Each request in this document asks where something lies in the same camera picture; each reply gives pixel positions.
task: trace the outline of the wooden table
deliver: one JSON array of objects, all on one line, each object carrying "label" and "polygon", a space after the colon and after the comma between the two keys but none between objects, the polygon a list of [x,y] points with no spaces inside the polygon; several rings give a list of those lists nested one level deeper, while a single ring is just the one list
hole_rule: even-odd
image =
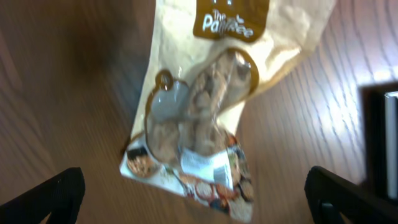
[{"label": "wooden table", "polygon": [[[253,223],[311,223],[321,165],[365,178],[358,87],[398,78],[398,1],[340,1],[316,52],[251,100],[238,138],[255,177]],[[154,0],[0,1],[0,203],[80,166],[79,223],[221,223],[221,213],[122,178]]]}]

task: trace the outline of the food packaging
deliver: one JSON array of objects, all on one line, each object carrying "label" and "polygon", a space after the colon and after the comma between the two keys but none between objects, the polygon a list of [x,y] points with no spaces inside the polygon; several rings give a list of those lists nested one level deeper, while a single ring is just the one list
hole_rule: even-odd
[{"label": "food packaging", "polygon": [[255,193],[234,134],[244,104],[320,40],[333,0],[156,0],[120,171],[249,222]]}]

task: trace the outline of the barcode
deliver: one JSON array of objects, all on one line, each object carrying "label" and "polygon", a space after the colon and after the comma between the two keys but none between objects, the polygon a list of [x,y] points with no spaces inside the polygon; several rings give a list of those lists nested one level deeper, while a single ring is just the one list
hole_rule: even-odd
[{"label": "barcode", "polygon": [[214,181],[222,185],[229,185],[228,168],[227,165],[215,168],[213,170]]}]

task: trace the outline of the white sticker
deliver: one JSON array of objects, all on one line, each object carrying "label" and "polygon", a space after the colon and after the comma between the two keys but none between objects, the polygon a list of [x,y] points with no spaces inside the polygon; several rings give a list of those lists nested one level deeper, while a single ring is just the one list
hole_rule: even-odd
[{"label": "white sticker", "polygon": [[226,150],[214,156],[204,157],[189,149],[184,149],[181,155],[181,168],[186,174],[233,188],[231,167]]}]

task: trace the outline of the snack bag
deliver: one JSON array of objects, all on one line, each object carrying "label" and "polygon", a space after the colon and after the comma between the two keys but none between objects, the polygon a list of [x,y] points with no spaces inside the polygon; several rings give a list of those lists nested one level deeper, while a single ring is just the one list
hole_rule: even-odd
[{"label": "snack bag", "polygon": [[122,175],[249,222],[245,102],[314,50],[333,0],[157,0]]}]

